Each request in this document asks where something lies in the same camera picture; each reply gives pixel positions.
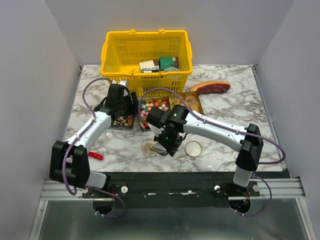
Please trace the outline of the metal scoop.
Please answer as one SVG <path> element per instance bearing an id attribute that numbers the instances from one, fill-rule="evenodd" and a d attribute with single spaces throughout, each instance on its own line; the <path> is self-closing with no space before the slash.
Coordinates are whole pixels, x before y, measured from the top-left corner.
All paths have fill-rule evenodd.
<path id="1" fill-rule="evenodd" d="M 168 154 L 167 150 L 158 142 L 156 142 L 150 150 L 164 156 Z"/>

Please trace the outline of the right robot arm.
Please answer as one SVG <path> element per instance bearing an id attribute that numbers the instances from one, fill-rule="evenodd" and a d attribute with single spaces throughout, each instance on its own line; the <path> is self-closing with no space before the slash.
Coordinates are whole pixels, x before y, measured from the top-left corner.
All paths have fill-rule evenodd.
<path id="1" fill-rule="evenodd" d="M 153 107 L 146 117 L 148 127 L 155 134 L 154 141 L 173 157 L 186 138 L 193 134 L 216 141 L 238 152 L 236 169 L 230 191 L 241 196 L 248 190 L 253 173 L 257 170 L 263 150 L 260 129 L 255 124 L 248 127 L 226 124 L 175 105 L 171 111 Z"/>

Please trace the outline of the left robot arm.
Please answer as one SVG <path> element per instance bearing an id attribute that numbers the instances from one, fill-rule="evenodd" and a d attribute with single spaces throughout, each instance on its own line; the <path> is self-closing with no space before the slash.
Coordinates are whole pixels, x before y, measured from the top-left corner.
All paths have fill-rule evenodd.
<path id="1" fill-rule="evenodd" d="M 111 185 L 107 175 L 90 169 L 88 153 L 98 138 L 120 117 L 138 113 L 138 98 L 130 93 L 128 81 L 112 81 L 107 97 L 92 111 L 84 126 L 66 141 L 56 141 L 52 146 L 49 178 L 75 188 L 93 188 L 101 198 L 107 197 Z"/>

